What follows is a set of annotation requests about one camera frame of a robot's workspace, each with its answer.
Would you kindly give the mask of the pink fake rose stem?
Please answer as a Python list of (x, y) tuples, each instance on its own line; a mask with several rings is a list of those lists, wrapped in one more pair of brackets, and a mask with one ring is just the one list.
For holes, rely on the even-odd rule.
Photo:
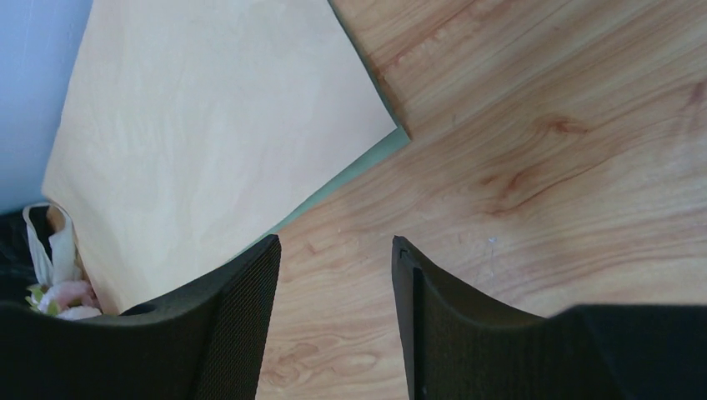
[(35, 284), (27, 290), (25, 301), (36, 313), (72, 321), (103, 314), (88, 281), (66, 281), (51, 287)]

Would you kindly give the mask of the green and tan wrapping paper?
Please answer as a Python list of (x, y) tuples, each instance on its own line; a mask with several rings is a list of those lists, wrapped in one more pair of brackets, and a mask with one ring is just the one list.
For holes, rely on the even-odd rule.
[(122, 313), (407, 140), (330, 2), (96, 1), (43, 194)]

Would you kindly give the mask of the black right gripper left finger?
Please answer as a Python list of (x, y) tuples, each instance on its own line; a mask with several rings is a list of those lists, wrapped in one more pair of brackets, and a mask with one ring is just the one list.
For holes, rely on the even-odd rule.
[(278, 282), (269, 235), (121, 315), (62, 320), (1, 306), (4, 399), (252, 399)]

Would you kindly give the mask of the beige ribbon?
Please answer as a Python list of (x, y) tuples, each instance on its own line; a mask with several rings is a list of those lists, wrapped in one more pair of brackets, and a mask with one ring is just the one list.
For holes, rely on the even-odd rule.
[(35, 203), (22, 210), (28, 248), (35, 276), (43, 286), (77, 281), (83, 276), (77, 264), (73, 221), (60, 207)]

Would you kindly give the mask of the black blanket with cream flowers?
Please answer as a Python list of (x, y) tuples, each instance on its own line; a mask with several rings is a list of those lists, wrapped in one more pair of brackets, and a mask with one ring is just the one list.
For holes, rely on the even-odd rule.
[[(54, 228), (48, 221), (48, 205), (32, 207), (28, 213), (37, 237), (46, 254), (51, 258), (49, 237)], [(31, 258), (27, 224), (23, 212), (17, 210), (1, 216), (1, 302), (14, 303), (28, 308), (27, 287), (37, 283)]]

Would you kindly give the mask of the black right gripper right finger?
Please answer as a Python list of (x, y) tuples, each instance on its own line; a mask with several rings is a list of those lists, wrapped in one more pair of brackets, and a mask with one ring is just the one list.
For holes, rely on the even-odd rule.
[(574, 306), (543, 318), (438, 267), (407, 238), (391, 262), (412, 399), (703, 399), (706, 309)]

